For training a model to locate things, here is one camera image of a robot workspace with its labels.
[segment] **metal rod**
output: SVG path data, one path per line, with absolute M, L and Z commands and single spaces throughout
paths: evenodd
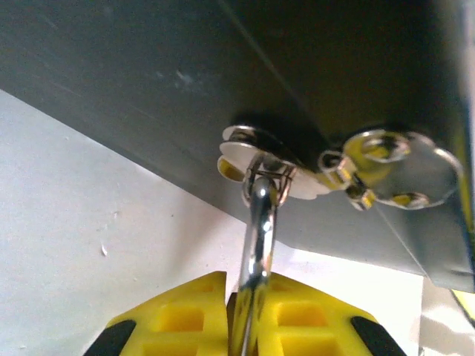
M 258 321 L 272 265 L 279 193 L 270 177 L 258 177 L 249 197 L 239 289 L 232 326 L 231 355 L 250 356 L 256 347 Z

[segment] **gray sheet metal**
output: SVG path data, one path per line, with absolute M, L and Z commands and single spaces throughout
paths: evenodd
M 289 200 L 278 239 L 473 290 L 461 4 L 4 0 L 0 85 L 242 220 L 239 187 L 216 170 L 236 114 L 266 113 L 260 125 L 310 167 L 368 126 L 426 134 L 468 174 L 449 205 L 409 216 L 340 194 Z

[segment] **white wall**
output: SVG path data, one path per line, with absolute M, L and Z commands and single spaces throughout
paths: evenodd
M 0 355 L 81 355 L 156 294 L 238 278 L 242 222 L 4 92 L 0 211 Z M 417 355 L 421 277 L 280 243 L 274 270 L 366 309 Z

